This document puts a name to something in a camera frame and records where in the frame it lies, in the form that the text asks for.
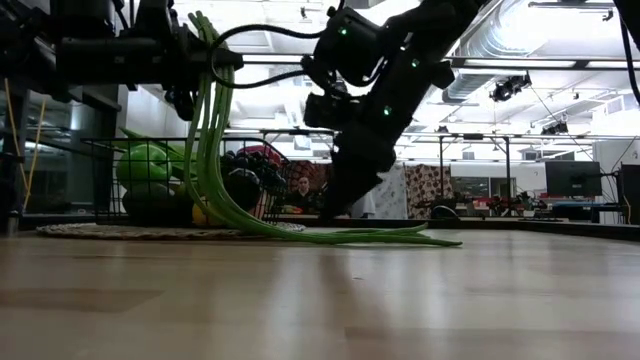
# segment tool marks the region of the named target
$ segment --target laminate floor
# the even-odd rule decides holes
[[[640,246],[0,240],[0,359],[640,358]]]

